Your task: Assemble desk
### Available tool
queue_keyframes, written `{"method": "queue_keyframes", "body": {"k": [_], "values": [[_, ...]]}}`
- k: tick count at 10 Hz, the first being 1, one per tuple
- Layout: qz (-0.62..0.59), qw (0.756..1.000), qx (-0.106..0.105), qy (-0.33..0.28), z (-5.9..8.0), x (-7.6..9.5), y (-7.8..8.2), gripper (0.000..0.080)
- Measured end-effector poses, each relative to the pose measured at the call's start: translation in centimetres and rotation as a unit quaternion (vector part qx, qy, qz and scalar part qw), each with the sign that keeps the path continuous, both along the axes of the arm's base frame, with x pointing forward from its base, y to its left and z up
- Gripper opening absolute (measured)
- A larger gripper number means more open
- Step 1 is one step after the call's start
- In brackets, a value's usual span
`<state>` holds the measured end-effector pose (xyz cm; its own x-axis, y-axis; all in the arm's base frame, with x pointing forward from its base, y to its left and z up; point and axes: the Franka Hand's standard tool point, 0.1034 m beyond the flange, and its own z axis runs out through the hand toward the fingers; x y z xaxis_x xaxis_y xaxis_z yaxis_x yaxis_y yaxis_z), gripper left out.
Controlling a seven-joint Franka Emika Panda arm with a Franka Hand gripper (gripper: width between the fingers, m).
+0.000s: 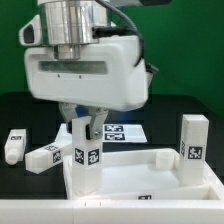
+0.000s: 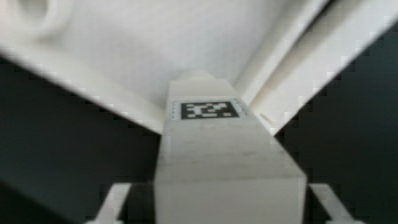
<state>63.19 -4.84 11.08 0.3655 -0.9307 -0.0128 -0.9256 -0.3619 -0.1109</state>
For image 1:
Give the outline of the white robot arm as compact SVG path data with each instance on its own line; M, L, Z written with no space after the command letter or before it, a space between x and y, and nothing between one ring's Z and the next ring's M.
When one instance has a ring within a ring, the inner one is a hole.
M144 42L119 8L172 0L37 0L39 13L19 31L32 95L57 101L67 122L87 108L89 139L102 137L110 110L142 107L158 69L144 60Z

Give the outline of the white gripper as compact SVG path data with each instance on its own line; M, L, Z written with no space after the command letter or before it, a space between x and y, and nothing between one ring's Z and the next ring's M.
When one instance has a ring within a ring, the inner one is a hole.
M78 117L76 104L92 106L86 137L98 140L107 109L135 110L148 99L148 74L137 57L135 36L113 36L82 47L78 60L57 60L51 47L38 47L27 49L24 61L30 92L36 98L59 102L68 132Z

